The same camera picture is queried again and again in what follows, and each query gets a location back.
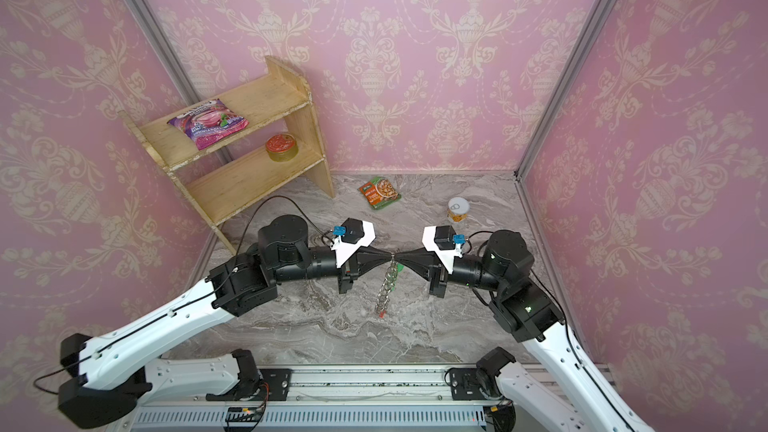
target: small can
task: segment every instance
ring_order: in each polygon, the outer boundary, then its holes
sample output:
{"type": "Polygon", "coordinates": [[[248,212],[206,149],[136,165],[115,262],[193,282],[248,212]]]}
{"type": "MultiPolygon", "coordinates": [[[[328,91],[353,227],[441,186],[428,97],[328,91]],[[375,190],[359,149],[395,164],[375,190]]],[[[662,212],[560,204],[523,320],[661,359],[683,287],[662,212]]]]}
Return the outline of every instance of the small can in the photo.
{"type": "Polygon", "coordinates": [[[277,134],[266,141],[266,153],[275,162],[286,162],[299,153],[299,144],[291,134],[277,134]]]}
{"type": "Polygon", "coordinates": [[[448,201],[448,216],[454,222],[461,222],[469,214],[469,202],[464,197],[454,197],[448,201]]]}

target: white can lid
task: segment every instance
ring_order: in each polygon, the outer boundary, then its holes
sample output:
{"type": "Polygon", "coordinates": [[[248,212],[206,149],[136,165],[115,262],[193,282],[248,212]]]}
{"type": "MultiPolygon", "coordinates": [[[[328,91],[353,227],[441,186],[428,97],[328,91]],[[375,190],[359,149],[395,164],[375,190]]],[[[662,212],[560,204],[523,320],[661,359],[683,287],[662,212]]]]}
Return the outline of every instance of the white can lid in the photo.
{"type": "Polygon", "coordinates": [[[469,202],[464,197],[454,197],[448,201],[448,209],[457,216],[460,216],[469,212],[469,202]]]}

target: pink wall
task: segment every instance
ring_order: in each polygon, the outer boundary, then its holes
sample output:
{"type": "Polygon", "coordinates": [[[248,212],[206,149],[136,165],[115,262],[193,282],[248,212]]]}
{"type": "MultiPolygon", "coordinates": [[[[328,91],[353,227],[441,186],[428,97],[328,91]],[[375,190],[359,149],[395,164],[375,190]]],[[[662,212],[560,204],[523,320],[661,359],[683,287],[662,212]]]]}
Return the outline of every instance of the pink wall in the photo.
{"type": "Polygon", "coordinates": [[[516,168],[593,1],[149,0],[203,96],[299,66],[339,170],[516,168]]]}
{"type": "Polygon", "coordinates": [[[527,187],[657,430],[766,430],[766,0],[619,0],[527,187]]]}
{"type": "Polygon", "coordinates": [[[0,428],[73,430],[32,380],[178,293],[208,230],[116,119],[180,106],[123,2],[2,1],[0,428]]]}

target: marble tabletop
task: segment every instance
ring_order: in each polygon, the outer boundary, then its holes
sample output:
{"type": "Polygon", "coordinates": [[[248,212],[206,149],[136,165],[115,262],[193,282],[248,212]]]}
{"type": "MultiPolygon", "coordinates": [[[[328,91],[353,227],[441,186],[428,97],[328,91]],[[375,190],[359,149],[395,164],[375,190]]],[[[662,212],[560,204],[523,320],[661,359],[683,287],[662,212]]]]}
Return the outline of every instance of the marble tabletop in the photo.
{"type": "MultiPolygon", "coordinates": [[[[276,193],[295,200],[323,231],[348,217],[373,222],[373,245],[388,251],[419,247],[425,226],[450,223],[448,200],[464,197],[471,210],[465,220],[453,224],[456,232],[469,235],[498,228],[520,232],[536,258],[534,270],[549,285],[511,173],[387,177],[402,199],[378,211],[358,191],[370,179],[368,175],[334,176],[334,199],[303,177],[276,193]]],[[[253,210],[248,208],[224,225],[233,242],[239,240],[253,210]]],[[[258,228],[283,214],[297,214],[297,210],[281,198],[265,204],[248,229],[243,249],[256,240],[258,228]]],[[[474,246],[486,237],[475,236],[474,246]]],[[[319,244],[319,234],[310,226],[310,246],[319,244]]],[[[229,257],[218,244],[208,269],[229,257]]],[[[344,295],[339,295],[333,278],[283,284],[276,300],[196,335],[174,348],[170,357],[216,357],[247,348],[258,364],[475,362],[501,346],[520,361],[535,361],[469,289],[449,284],[446,296],[436,298],[428,294],[427,282],[408,269],[398,276],[387,312],[380,318],[374,309],[385,271],[386,265],[374,268],[344,295]]]]}

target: upper shelf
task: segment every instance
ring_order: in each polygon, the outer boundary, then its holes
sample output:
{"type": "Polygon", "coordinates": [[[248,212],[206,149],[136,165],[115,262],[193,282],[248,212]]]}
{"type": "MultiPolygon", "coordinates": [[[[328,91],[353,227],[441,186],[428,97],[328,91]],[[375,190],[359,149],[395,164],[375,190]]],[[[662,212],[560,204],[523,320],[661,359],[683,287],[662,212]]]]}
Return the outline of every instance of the upper shelf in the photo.
{"type": "Polygon", "coordinates": [[[148,149],[150,154],[151,150],[148,146],[157,151],[164,162],[160,163],[161,167],[168,171],[184,167],[190,162],[215,152],[237,139],[242,139],[244,136],[310,103],[310,98],[307,95],[298,92],[272,73],[222,92],[215,98],[220,99],[235,114],[248,119],[248,127],[203,150],[197,150],[192,139],[181,130],[168,124],[168,120],[196,107],[200,102],[140,126],[139,130],[144,135],[145,141],[148,142],[147,144],[143,141],[144,147],[148,149]]]}

